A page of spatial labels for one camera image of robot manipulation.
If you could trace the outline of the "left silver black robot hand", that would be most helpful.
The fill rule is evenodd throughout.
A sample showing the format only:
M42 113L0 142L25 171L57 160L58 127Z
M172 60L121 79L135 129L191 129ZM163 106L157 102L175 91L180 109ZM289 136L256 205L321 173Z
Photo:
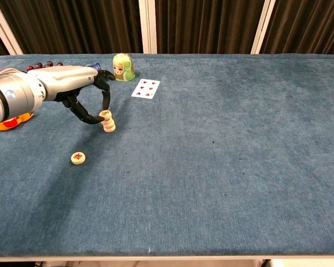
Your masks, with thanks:
M90 115L77 100L80 91L94 85L103 95L102 109L110 104L110 86L106 80L115 80L108 70L97 70L91 66L53 66L28 71L28 75L38 79L46 90L46 101L62 102L82 122L97 124L104 120L101 116Z

